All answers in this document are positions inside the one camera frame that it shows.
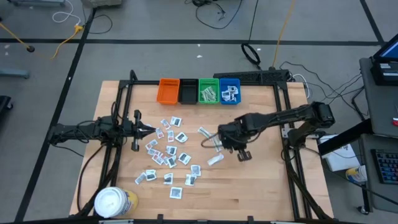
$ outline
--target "white lid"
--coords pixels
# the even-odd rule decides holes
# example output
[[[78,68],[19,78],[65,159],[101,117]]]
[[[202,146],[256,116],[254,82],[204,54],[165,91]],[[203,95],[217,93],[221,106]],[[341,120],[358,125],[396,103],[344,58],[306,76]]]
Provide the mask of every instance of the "white lid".
[[[119,215],[123,209],[125,201],[122,198],[120,189],[117,187],[107,187],[102,189],[95,197],[95,211],[104,218]]]

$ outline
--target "wooden table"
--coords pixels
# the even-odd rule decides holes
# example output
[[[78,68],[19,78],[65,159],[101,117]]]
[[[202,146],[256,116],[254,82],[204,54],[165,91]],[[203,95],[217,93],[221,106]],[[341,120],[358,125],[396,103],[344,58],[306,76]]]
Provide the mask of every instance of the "wooden table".
[[[307,104],[303,85],[289,83],[289,96],[292,107]],[[118,82],[105,81],[102,84],[94,117],[110,114],[112,102],[116,99]],[[242,86],[242,102],[230,105],[175,105],[167,106],[156,102],[157,85],[134,85],[132,89],[130,117],[139,109],[142,122],[153,127],[162,127],[162,119],[170,121],[172,116],[182,118],[181,127],[173,126],[175,135],[183,131],[188,141],[167,143],[167,138],[157,139],[156,134],[147,136],[140,142],[141,150],[130,150],[132,139],[123,147],[119,166],[117,186],[135,192],[139,197],[137,209],[121,218],[156,219],[164,214],[165,219],[176,220],[247,220],[248,215],[255,220],[294,220],[290,201],[285,163],[280,158],[282,142],[279,127],[267,128],[260,138],[248,144],[253,159],[239,162],[236,153],[223,151],[224,159],[209,167],[207,160],[217,155],[214,149],[200,146],[204,136],[197,132],[204,127],[215,133],[219,124],[225,124],[245,113],[272,113],[276,111],[275,98],[270,86]],[[156,139],[155,148],[165,152],[166,145],[177,146],[177,154],[186,152],[192,156],[187,166],[177,161],[173,169],[157,165],[147,154],[145,144]],[[98,141],[91,141],[86,148],[83,164],[99,148]],[[307,147],[317,150],[314,140],[307,140]],[[98,186],[105,150],[103,149],[89,164],[83,176],[81,206],[88,201]],[[302,164],[308,191],[329,215],[333,216],[328,189],[319,156],[301,150]],[[185,176],[190,174],[190,165],[201,165],[201,177],[195,186],[185,185]],[[157,170],[157,180],[136,185],[134,180],[146,169]],[[174,173],[173,187],[183,187],[182,199],[171,199],[170,185],[163,184],[163,176]],[[301,194],[297,199],[300,216],[304,217]],[[76,194],[71,214],[77,212]]]

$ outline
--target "plastic container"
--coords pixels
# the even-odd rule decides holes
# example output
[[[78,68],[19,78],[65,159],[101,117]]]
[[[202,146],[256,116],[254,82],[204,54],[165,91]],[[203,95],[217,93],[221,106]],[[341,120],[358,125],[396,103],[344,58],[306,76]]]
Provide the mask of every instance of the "plastic container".
[[[176,105],[178,101],[178,90],[180,88],[180,79],[161,78],[159,89],[157,90],[156,101],[165,105]]]
[[[366,175],[366,166],[361,165],[359,167],[354,167],[346,171],[346,177],[351,182],[365,182],[368,180]]]
[[[119,187],[107,187],[102,189],[94,200],[95,211],[104,218],[126,214],[132,207],[136,209],[137,195],[129,190]]]
[[[220,96],[221,92],[228,90],[228,86],[236,86],[239,93],[235,95],[236,101],[225,101],[220,97],[222,105],[236,105],[241,102],[241,81],[238,78],[220,78]]]
[[[216,93],[216,101],[208,102],[203,99],[201,91],[209,86],[212,87],[213,91]],[[199,79],[199,91],[198,91],[198,101],[203,104],[216,104],[220,102],[220,81],[217,78],[200,78]]]
[[[178,102],[183,105],[195,105],[198,103],[199,79],[181,78]]]

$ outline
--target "concrete floor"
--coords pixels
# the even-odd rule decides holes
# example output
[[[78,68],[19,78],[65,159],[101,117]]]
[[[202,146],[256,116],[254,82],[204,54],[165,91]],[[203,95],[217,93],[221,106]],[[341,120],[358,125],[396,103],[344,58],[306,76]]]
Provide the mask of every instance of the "concrete floor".
[[[83,19],[81,2],[70,0],[74,13]],[[395,0],[366,0],[384,40],[398,32]],[[238,0],[220,1],[229,19],[239,4]],[[289,8],[288,0],[261,0],[258,5],[252,32],[253,40],[276,40]],[[141,80],[158,80],[160,77],[204,78],[214,73],[250,71],[255,68],[245,59],[239,45],[235,44],[140,44],[142,40],[246,40],[254,12],[255,1],[243,1],[234,21],[223,30],[214,30],[197,22],[195,7],[183,0],[124,1],[121,7],[98,10],[113,20],[107,34],[90,34],[88,39],[138,40],[135,44],[86,44],[68,92],[60,123],[75,124],[92,119],[103,80],[127,79],[134,69]],[[216,26],[217,9],[207,6],[200,16]],[[73,33],[76,23],[69,18],[57,24],[51,20],[54,12],[69,11],[69,6],[22,5],[14,7],[0,2],[0,16],[4,24],[26,39],[38,39],[43,44],[32,44],[36,53],[30,54],[20,44],[2,43],[9,35],[0,30],[0,67],[30,71],[28,80],[0,78],[0,95],[9,95],[14,109],[8,114],[0,129],[0,222],[11,222],[22,200],[32,169],[40,152],[45,133],[75,56],[77,44],[65,44],[55,60],[48,60],[57,44],[46,44],[49,39],[65,39]],[[91,31],[107,29],[106,19],[96,19]],[[374,54],[377,46],[349,46],[346,41],[375,42],[359,0],[300,0],[296,2],[290,22],[282,40],[340,41],[340,46],[281,45],[277,67],[285,60],[302,63],[317,72],[321,79],[337,88],[359,73],[358,60]],[[258,54],[262,67],[267,68],[274,56],[275,45],[253,45],[261,49]],[[308,82],[322,85],[314,75],[300,67],[284,65],[293,74],[300,73]],[[359,80],[347,91],[362,86]],[[322,91],[311,86],[309,101],[322,100]],[[367,111],[362,93],[357,102]],[[360,122],[358,115],[341,99],[331,104],[336,124],[329,133],[340,133]],[[65,144],[83,153],[85,146],[77,142]],[[75,191],[81,158],[61,149],[51,147],[25,220],[66,217]],[[325,174],[335,217],[348,222],[380,223],[396,220],[398,215],[377,211],[364,216],[355,207],[362,204],[357,187]]]

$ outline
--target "blue bin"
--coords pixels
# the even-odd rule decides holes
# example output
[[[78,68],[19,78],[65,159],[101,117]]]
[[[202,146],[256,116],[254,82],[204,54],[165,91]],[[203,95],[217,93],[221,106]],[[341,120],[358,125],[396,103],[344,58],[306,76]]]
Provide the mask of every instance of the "blue bin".
[[[235,95],[235,101],[225,101],[221,97],[221,92],[228,90],[228,86],[236,86],[239,93]],[[220,78],[220,103],[223,105],[236,105],[241,102],[241,81],[238,78]]]

